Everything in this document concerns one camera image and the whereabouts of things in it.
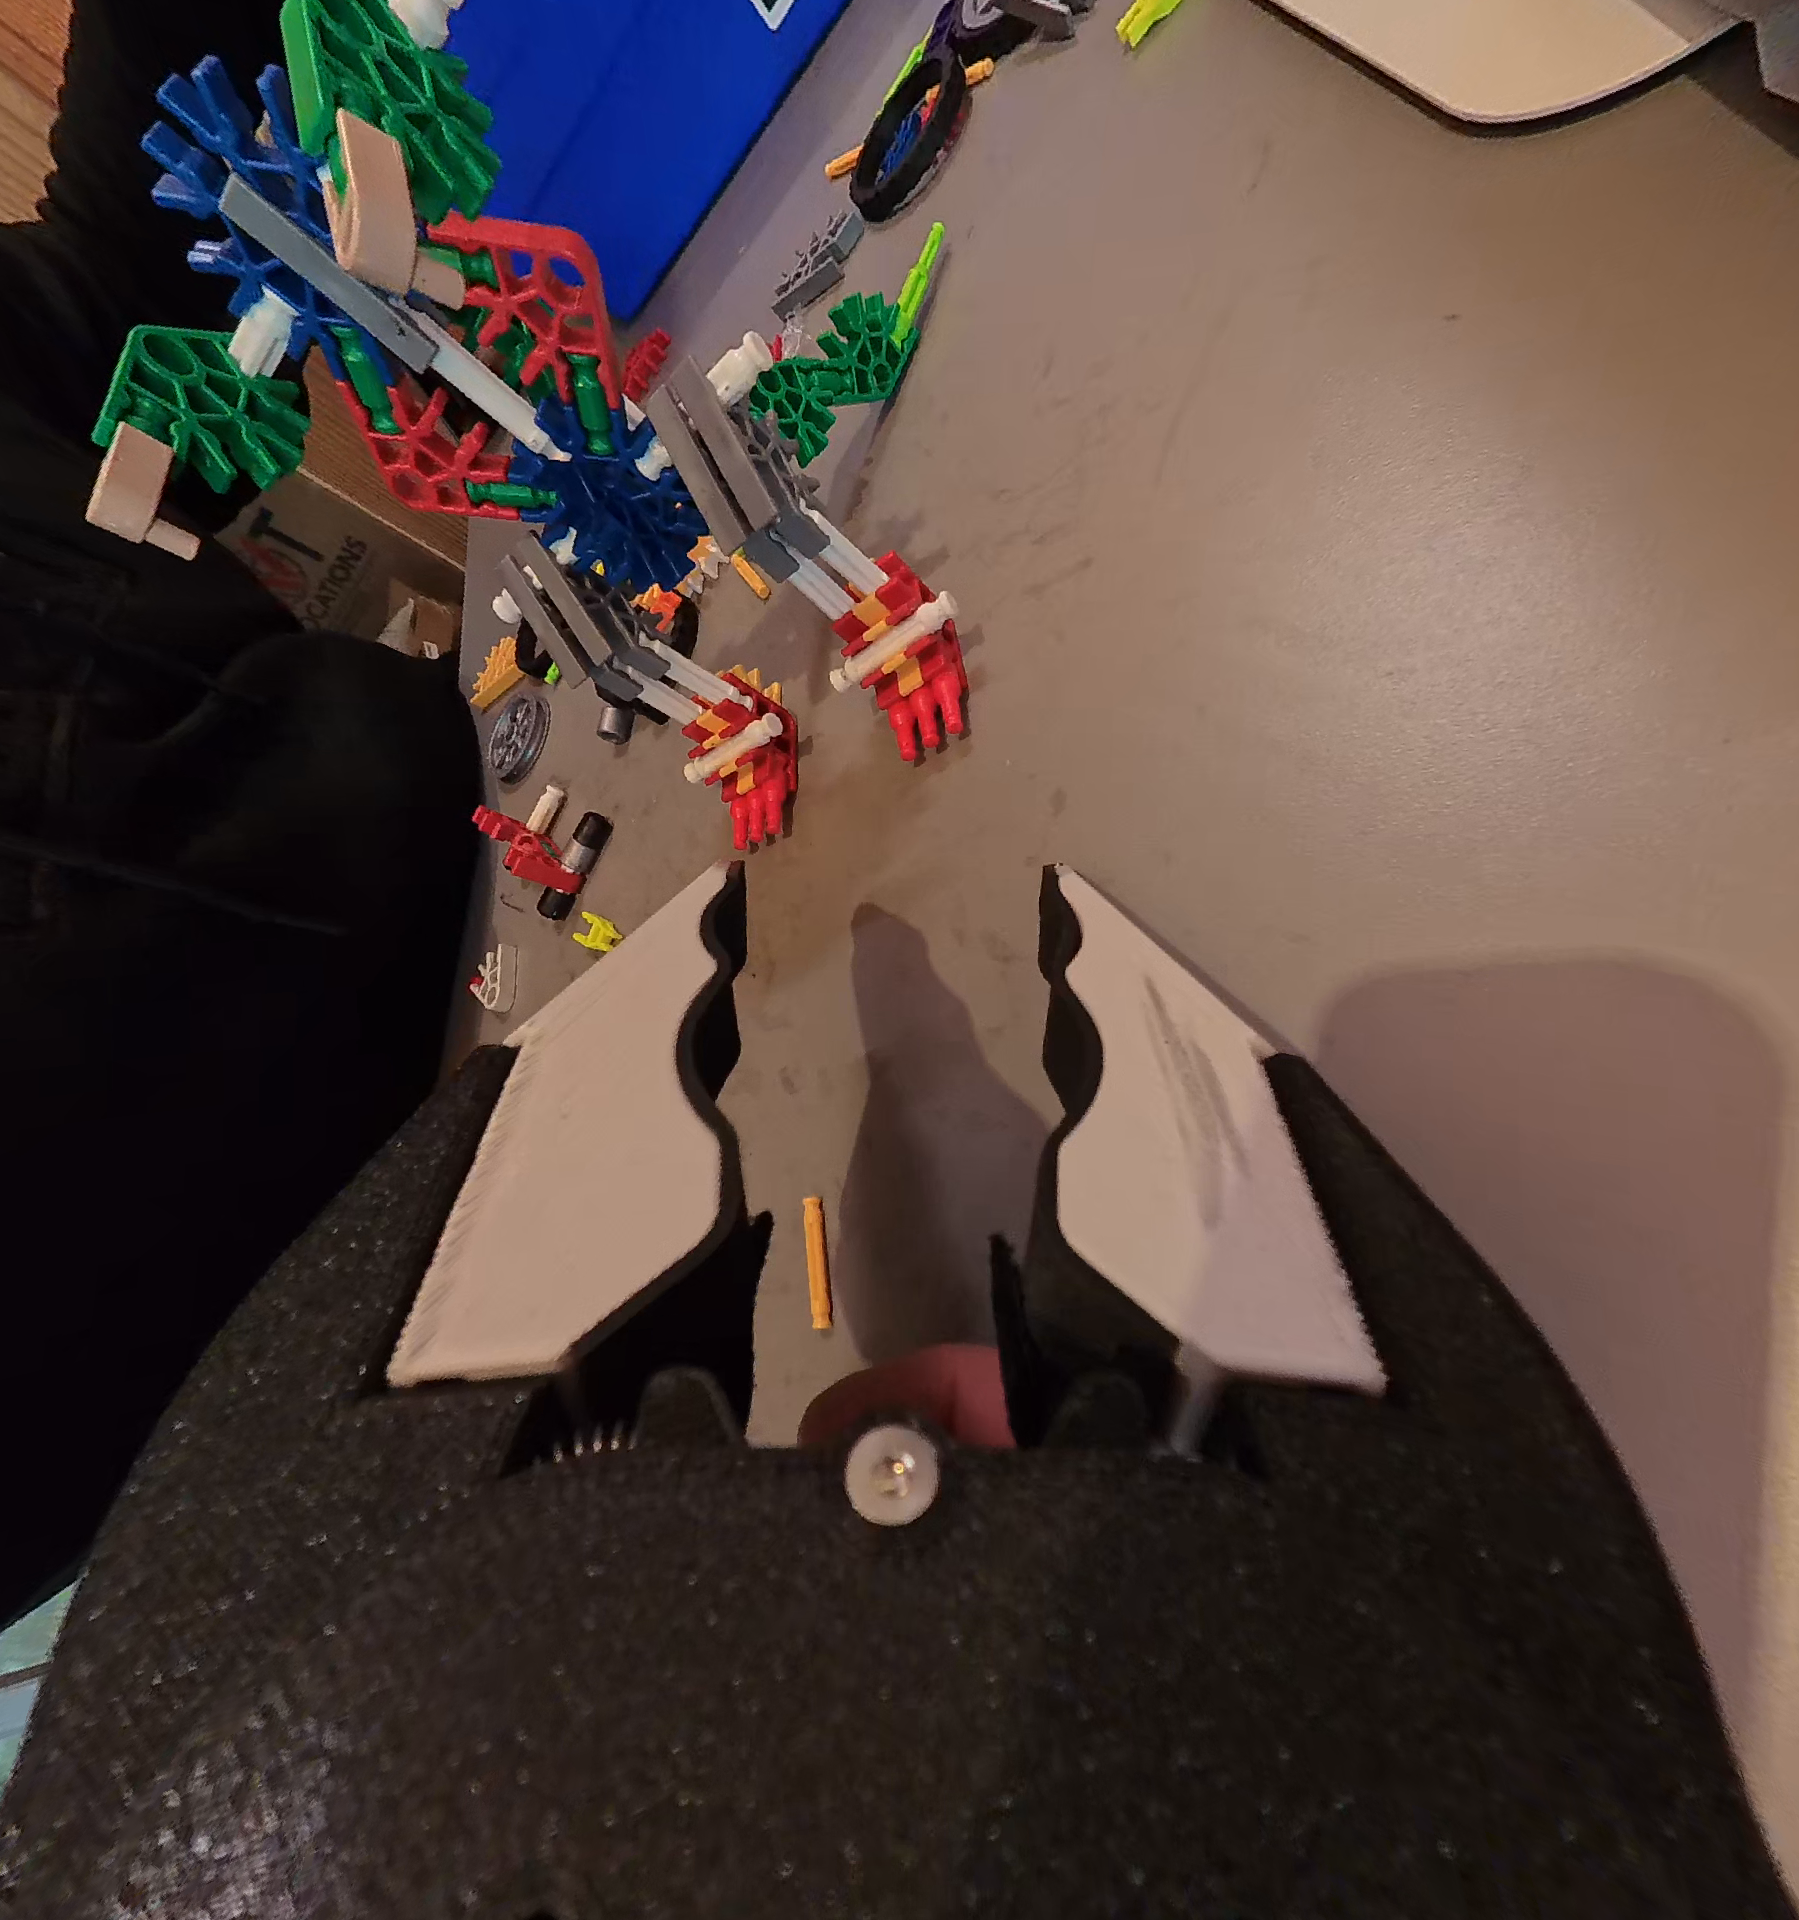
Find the red toy piece assembly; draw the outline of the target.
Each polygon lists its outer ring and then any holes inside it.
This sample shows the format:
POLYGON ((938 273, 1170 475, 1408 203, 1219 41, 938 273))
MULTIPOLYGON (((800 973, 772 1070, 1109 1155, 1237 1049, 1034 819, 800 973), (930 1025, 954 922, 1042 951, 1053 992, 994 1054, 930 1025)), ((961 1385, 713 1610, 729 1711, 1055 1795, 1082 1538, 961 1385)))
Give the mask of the red toy piece assembly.
POLYGON ((473 810, 473 827, 502 850, 502 873, 538 885, 535 911, 554 924, 574 916, 576 901, 615 829, 606 817, 588 810, 580 817, 571 840, 559 843, 550 829, 565 799, 568 790, 550 781, 523 819, 486 805, 473 810))

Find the white monitor stand base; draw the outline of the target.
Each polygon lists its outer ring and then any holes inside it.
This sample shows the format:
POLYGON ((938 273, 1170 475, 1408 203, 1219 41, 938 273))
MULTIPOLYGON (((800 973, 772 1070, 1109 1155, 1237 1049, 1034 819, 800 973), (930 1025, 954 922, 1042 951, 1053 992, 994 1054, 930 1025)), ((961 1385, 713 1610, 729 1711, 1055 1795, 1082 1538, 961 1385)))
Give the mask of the white monitor stand base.
POLYGON ((1735 26, 1704 3, 1282 3, 1293 23, 1462 123, 1597 106, 1735 26))

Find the blue plastic bin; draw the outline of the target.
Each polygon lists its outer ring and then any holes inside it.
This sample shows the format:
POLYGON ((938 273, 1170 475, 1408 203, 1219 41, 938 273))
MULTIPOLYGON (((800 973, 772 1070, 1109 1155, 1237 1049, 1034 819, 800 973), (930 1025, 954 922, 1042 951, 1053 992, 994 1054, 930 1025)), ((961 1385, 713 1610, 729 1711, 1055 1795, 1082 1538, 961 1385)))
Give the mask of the blue plastic bin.
POLYGON ((580 232, 616 319, 655 292, 843 3, 467 3, 449 52, 495 115, 489 212, 580 232))

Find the green fan connector assembly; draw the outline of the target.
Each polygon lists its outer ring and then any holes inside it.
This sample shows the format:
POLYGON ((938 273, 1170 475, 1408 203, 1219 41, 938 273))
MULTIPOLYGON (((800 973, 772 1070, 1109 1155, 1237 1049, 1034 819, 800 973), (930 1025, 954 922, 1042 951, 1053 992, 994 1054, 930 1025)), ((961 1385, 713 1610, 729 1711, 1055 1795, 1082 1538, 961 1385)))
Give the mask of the green fan connector assembly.
POLYGON ((774 423, 800 465, 813 467, 842 410, 886 405, 899 391, 921 342, 944 236, 944 223, 934 223, 894 300, 848 292, 813 338, 797 329, 806 310, 785 319, 772 342, 746 334, 708 372, 715 395, 729 411, 774 423))

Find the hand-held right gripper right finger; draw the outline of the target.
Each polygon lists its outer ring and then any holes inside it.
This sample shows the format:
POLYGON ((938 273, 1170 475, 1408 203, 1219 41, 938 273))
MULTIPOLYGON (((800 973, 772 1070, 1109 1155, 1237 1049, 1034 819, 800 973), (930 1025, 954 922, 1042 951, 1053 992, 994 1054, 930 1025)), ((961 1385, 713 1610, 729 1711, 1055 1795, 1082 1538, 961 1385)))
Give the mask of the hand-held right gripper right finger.
POLYGON ((1379 1400, 1387 1369, 1280 1108, 1274 1044, 1079 870, 1038 880, 1057 1119, 994 1253, 1023 1449, 1206 1449, 1239 1384, 1379 1400))

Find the dark grey connector piece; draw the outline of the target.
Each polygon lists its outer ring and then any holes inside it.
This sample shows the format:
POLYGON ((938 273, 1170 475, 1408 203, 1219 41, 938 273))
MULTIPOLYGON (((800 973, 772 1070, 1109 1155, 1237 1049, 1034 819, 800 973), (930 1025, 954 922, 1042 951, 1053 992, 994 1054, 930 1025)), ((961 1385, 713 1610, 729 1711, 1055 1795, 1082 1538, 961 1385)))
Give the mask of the dark grey connector piece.
POLYGON ((863 236, 865 218, 860 209, 851 203, 840 208, 828 223, 806 240, 793 256, 792 266, 776 278, 771 300, 776 319, 792 319, 793 313, 837 287, 863 236))

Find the person's right hand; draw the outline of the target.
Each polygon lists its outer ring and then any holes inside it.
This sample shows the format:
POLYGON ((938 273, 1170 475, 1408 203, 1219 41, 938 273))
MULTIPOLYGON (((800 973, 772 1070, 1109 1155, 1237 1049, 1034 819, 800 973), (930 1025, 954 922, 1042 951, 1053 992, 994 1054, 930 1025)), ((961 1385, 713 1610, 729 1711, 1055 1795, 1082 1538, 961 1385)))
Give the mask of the person's right hand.
POLYGON ((971 1449, 1015 1447, 997 1348, 944 1343, 833 1381, 801 1415, 797 1445, 817 1449, 874 1419, 910 1419, 971 1449))

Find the printed cardboard box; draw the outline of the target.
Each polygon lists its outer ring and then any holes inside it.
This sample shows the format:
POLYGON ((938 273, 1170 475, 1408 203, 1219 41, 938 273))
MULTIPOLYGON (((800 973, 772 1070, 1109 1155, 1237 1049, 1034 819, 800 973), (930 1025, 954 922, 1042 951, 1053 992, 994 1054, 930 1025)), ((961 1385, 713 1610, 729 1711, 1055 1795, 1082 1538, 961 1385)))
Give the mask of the printed cardboard box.
POLYGON ((248 502, 217 537, 306 630, 453 659, 464 560, 392 505, 360 505, 306 470, 248 502))

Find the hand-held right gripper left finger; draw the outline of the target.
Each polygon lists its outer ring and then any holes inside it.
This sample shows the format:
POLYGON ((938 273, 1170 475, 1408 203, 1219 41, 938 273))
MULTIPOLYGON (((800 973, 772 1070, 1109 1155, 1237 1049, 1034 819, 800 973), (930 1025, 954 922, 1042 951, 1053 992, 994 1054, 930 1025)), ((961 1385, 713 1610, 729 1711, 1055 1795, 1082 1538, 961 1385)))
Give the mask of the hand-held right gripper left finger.
POLYGON ((752 1413, 771 1215, 718 1093, 740 1054, 746 865, 693 876, 501 1044, 502 1089, 390 1348, 390 1389, 550 1379, 586 1438, 646 1381, 752 1413))

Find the colourful construction toy model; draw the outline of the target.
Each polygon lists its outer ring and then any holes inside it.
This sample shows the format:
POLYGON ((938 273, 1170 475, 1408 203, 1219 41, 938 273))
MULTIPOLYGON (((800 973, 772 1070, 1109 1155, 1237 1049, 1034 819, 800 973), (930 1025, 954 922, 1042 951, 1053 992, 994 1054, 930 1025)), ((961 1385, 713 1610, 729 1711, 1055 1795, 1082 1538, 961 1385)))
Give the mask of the colourful construction toy model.
POLYGON ((231 283, 236 325, 126 337, 87 517, 191 558, 198 539, 162 513, 171 467, 215 493, 292 471, 309 417, 281 369, 321 351, 406 507, 512 533, 496 611, 528 682, 673 728, 684 780, 718 796, 752 851, 785 824, 800 731, 758 672, 691 657, 718 565, 742 552, 818 611, 830 686, 873 698, 907 764, 967 731, 956 599, 842 532, 814 463, 729 411, 710 369, 666 372, 662 334, 620 359, 581 235, 486 215, 493 112, 444 48, 453 10, 285 4, 286 63, 262 74, 257 111, 217 59, 162 83, 151 196, 215 226, 190 266, 231 283))

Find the large black toy tyre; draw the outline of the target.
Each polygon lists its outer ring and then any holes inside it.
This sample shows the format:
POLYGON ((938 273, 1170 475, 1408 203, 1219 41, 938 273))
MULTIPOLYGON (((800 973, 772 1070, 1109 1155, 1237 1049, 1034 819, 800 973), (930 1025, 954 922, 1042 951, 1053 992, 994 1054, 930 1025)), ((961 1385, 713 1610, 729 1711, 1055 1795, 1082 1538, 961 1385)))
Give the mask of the large black toy tyre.
POLYGON ((848 181, 863 218, 881 225, 910 203, 961 130, 971 86, 959 53, 929 43, 891 87, 848 181))

